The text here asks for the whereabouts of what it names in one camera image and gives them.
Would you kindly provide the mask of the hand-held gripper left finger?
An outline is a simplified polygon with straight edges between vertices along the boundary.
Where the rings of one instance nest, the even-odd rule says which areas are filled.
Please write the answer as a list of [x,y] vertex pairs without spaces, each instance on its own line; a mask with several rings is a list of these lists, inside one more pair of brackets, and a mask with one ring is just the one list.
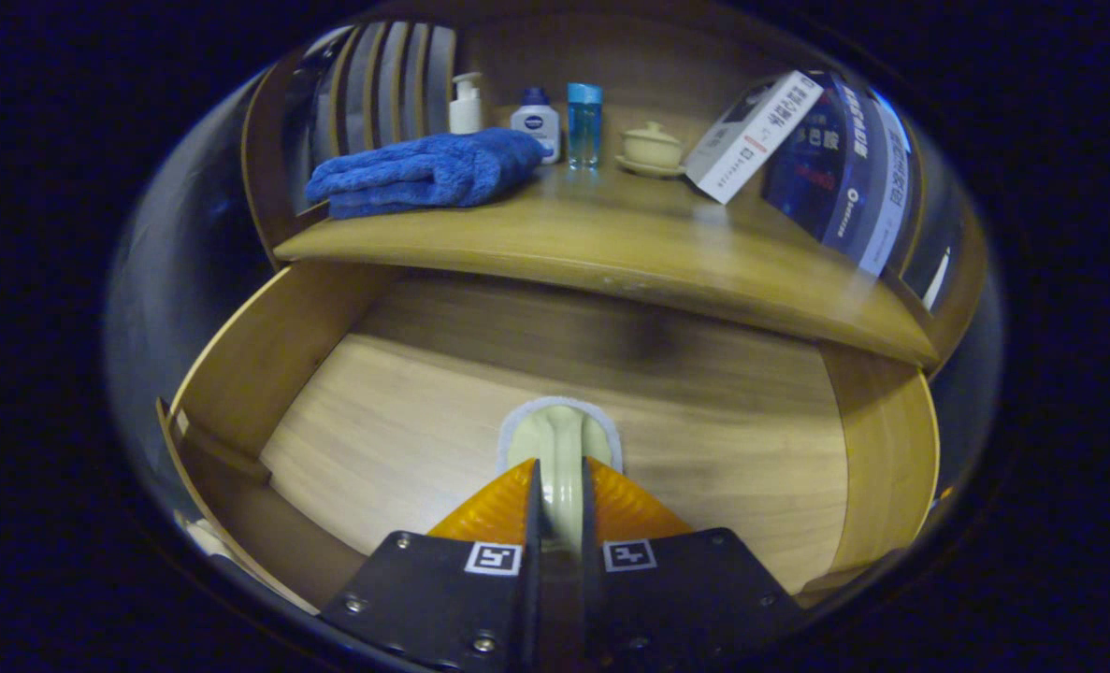
[[394,531],[321,621],[436,672],[532,672],[541,615],[541,463],[492,480],[427,534]]

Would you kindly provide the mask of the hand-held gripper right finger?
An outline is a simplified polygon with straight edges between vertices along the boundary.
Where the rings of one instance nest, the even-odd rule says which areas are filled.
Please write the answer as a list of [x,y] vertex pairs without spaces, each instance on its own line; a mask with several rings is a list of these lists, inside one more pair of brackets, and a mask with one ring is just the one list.
[[601,669],[730,669],[803,624],[737,533],[692,528],[593,458],[582,564],[585,656]]

